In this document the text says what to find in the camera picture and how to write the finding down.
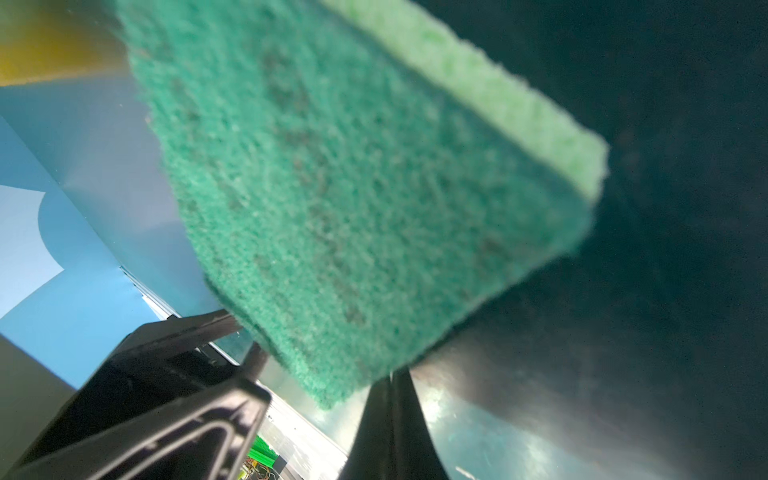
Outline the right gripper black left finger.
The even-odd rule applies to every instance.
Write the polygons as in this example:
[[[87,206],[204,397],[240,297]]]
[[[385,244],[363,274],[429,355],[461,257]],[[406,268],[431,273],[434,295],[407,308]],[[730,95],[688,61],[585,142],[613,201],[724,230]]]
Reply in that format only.
[[[237,478],[271,402],[258,344],[240,363],[212,345],[241,329],[224,310],[140,326],[7,478]]]

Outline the yellow shelf with pink and blue boards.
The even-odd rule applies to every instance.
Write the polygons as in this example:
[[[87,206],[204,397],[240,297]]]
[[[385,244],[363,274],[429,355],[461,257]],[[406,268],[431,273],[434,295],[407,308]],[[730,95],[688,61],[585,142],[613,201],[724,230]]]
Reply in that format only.
[[[112,1],[3,1],[1,85],[122,70],[119,33]]]

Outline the green sponge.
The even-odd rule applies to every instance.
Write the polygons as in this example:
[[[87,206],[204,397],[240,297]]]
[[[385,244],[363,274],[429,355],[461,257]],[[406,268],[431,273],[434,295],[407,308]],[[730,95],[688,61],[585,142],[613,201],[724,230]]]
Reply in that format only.
[[[608,145],[412,1],[118,1],[221,305],[324,409],[590,231]]]

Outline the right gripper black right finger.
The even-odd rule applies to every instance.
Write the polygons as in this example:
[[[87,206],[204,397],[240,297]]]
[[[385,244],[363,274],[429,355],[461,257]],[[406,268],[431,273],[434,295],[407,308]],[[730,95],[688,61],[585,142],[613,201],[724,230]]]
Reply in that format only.
[[[408,368],[375,382],[341,479],[446,479]]]

